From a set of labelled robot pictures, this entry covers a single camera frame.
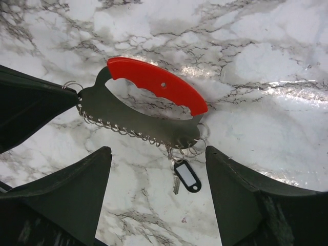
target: black key tag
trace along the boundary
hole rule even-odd
[[[201,182],[192,167],[189,165],[189,162],[186,160],[175,162],[173,169],[189,192],[196,193],[200,191]]]

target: marble surface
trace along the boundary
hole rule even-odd
[[[210,145],[280,181],[328,190],[326,0],[2,0],[0,11],[0,64],[88,87],[110,57],[150,62],[206,99]],[[107,86],[140,112],[190,117],[128,81]],[[75,108],[0,155],[0,179],[19,186],[101,146],[113,162],[97,238],[221,244],[204,155],[190,161],[202,190],[175,196],[163,148],[87,125]]]

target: red plastic grip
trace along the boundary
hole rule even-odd
[[[194,88],[165,69],[125,57],[111,58],[107,66],[113,79],[128,79],[136,87],[149,90],[157,97],[186,106],[192,116],[208,111],[205,100]]]

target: hand saw shaped key holder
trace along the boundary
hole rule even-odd
[[[179,106],[187,106],[193,118],[161,119],[130,108],[105,86],[108,80],[118,78],[128,79],[138,88],[147,89]],[[77,108],[87,122],[121,135],[181,150],[204,141],[200,139],[197,126],[208,110],[206,102],[181,78],[157,66],[125,57],[111,58],[99,72],[94,86],[82,89],[78,96],[80,102]]]

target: silver key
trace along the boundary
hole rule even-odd
[[[179,193],[181,180],[179,179],[178,175],[176,175],[176,173],[174,172],[174,164],[175,162],[172,161],[171,170],[173,171],[173,175],[174,175],[173,193],[177,195]]]

